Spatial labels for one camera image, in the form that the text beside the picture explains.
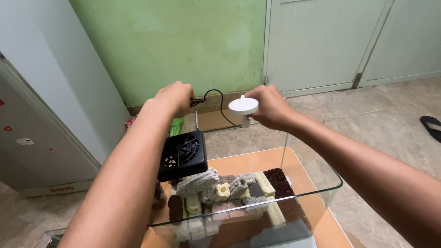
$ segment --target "right arm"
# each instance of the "right arm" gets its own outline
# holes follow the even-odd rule
[[[259,101],[250,117],[314,149],[411,245],[441,247],[439,181],[294,111],[273,85],[259,86],[245,96]]]

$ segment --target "black cooling fan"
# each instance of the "black cooling fan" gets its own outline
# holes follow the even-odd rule
[[[159,167],[160,182],[202,173],[207,169],[207,152],[202,131],[167,138]]]

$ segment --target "black slipper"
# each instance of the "black slipper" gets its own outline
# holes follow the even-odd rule
[[[434,139],[441,142],[441,131],[439,130],[439,129],[441,129],[441,122],[437,118],[433,118],[431,116],[422,116],[419,120],[424,125],[424,127],[427,129],[429,134]],[[429,124],[432,124],[431,125],[432,127],[433,127],[433,125],[439,126],[439,128],[437,128],[437,129],[431,128],[431,127],[429,127]]]

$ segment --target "left arm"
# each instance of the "left arm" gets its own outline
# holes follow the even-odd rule
[[[59,247],[140,247],[162,149],[174,117],[190,111],[190,84],[176,82],[145,102],[107,158]]]

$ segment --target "door hinge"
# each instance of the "door hinge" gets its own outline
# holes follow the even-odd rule
[[[361,79],[361,76],[362,76],[362,75],[363,75],[363,73],[360,72],[360,73],[357,73],[357,75],[355,76],[354,84],[352,85],[352,88],[353,88],[353,89],[357,88],[358,83],[360,82],[360,79]]]
[[[269,76],[265,76],[265,80],[263,82],[263,85],[267,85],[269,83]]]

